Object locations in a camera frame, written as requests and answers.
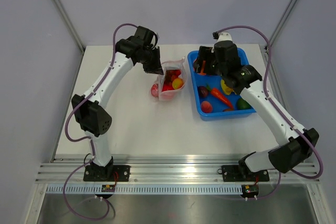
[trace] blue bin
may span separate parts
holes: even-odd
[[[197,55],[198,55],[198,51],[190,52],[188,54],[188,63],[189,63],[189,68],[190,68],[190,73],[191,73],[191,79],[193,82],[196,107],[197,107],[197,111],[200,114],[202,120],[211,121],[211,120],[218,120],[218,119],[231,119],[231,118],[248,116],[251,113],[256,112],[253,108],[249,110],[237,110],[236,103],[237,103],[237,100],[240,98],[240,96],[236,95],[233,92],[231,93],[231,95],[226,95],[226,97],[235,107],[234,111],[223,112],[223,110],[227,109],[228,106],[210,94],[206,98],[200,98],[200,96],[198,95],[198,90],[197,90],[198,86],[206,86],[207,84],[209,84],[211,88],[217,88],[221,90],[222,92],[223,90],[220,85],[220,80],[221,80],[220,76],[201,76],[200,74],[197,74],[194,72],[193,62],[196,60]],[[246,54],[241,48],[238,48],[238,55],[242,62],[241,64],[247,65],[248,60],[247,60]],[[213,106],[212,113],[204,113],[201,110],[201,103],[203,101],[208,101],[209,103],[211,103],[211,105]]]

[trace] orange carrot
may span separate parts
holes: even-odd
[[[211,95],[213,95],[215,98],[221,100],[224,104],[229,106],[231,109],[234,109],[232,103],[217,88],[211,89],[208,84],[206,85],[206,88],[207,88],[207,90],[210,91]]]

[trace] green avocado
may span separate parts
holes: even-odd
[[[251,109],[251,105],[245,101],[243,98],[239,98],[238,101],[237,101],[237,108],[239,110],[249,110]]]

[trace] gray wall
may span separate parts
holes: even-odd
[[[0,217],[13,224],[51,158],[81,57],[50,0],[0,6]]]
[[[212,32],[250,25],[270,36],[289,0],[62,0],[86,45],[110,45],[113,30],[131,22],[160,34],[162,44],[210,43]],[[125,28],[118,36],[128,36]],[[232,31],[237,42],[262,42],[249,31]]]
[[[300,0],[274,46],[274,63],[290,111],[320,133],[317,149],[331,211],[335,197],[335,0]]]

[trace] white table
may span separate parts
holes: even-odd
[[[257,44],[238,45],[245,50],[249,63],[260,74],[265,65]],[[199,45],[161,45],[161,61],[187,57]],[[81,63],[74,94],[82,95],[102,72],[112,55],[112,46],[88,46]],[[137,64],[120,82],[106,111],[112,116],[108,132],[112,154],[142,155],[218,155],[247,154],[277,145],[266,124],[256,113],[246,118],[204,122],[195,104],[187,58],[184,65],[188,80],[182,93],[170,102],[154,102],[150,88],[155,75],[143,72]],[[69,124],[70,135],[84,136],[75,118]],[[56,157],[87,154],[88,141],[72,143],[64,129]]]

